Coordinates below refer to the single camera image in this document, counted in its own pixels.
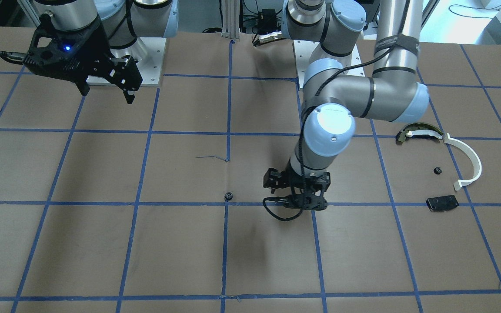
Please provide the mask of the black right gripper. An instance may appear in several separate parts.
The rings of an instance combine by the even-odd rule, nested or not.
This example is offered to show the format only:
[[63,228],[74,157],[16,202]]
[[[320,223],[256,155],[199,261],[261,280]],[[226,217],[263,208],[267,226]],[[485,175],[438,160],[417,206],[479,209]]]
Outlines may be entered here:
[[[135,92],[141,87],[143,78],[137,62],[131,55],[122,58],[113,57],[109,40],[99,16],[79,30],[58,30],[53,18],[40,16],[33,36],[34,47],[46,47],[54,42],[62,47],[71,46],[72,52],[87,76],[104,78],[123,92],[127,104],[135,99]],[[90,91],[87,78],[75,80],[75,85],[83,97]]]

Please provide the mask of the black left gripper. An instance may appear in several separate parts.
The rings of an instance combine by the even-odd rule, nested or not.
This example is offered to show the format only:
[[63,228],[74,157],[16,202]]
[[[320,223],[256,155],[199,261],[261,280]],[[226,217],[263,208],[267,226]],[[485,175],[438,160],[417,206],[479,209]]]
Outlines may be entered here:
[[329,172],[322,172],[318,176],[300,176],[293,168],[283,171],[268,169],[263,176],[263,188],[269,189],[270,194],[291,187],[290,195],[307,196],[307,210],[326,210],[328,202],[324,193],[330,184]]

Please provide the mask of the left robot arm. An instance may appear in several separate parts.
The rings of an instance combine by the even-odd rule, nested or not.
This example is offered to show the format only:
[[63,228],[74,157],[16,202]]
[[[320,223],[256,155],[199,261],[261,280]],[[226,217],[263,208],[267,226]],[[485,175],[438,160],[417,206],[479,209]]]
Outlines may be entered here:
[[350,57],[367,22],[355,0],[287,0],[282,34],[317,42],[304,74],[300,137],[282,171],[270,168],[263,186],[288,188],[274,202],[298,210],[324,210],[328,167],[349,145],[356,118],[413,123],[429,105],[429,90],[416,79],[423,18],[421,0],[382,0],[370,77],[351,75]]

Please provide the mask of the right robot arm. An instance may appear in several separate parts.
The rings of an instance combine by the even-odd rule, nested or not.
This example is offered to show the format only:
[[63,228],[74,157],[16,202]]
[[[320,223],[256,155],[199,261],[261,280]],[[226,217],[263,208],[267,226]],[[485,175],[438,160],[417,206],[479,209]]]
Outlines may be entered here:
[[40,25],[22,63],[30,72],[74,83],[89,93],[88,77],[123,92],[128,104],[142,85],[139,56],[127,50],[141,37],[174,37],[177,0],[36,0]]

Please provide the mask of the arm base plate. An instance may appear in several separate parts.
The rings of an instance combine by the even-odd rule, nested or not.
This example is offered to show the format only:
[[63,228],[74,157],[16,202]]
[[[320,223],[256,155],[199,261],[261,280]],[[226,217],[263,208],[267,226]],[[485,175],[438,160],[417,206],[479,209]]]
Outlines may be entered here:
[[142,77],[141,86],[158,87],[162,75],[166,43],[166,38],[138,37],[128,47],[111,46],[111,53],[116,58],[131,55],[136,61]]
[[342,68],[360,65],[363,61],[360,58],[357,46],[353,47],[350,55],[344,57],[334,57],[326,54],[318,42],[293,40],[295,67],[298,78],[299,90],[304,89],[306,79],[308,79],[307,69],[309,65],[319,59],[334,59],[340,62]]

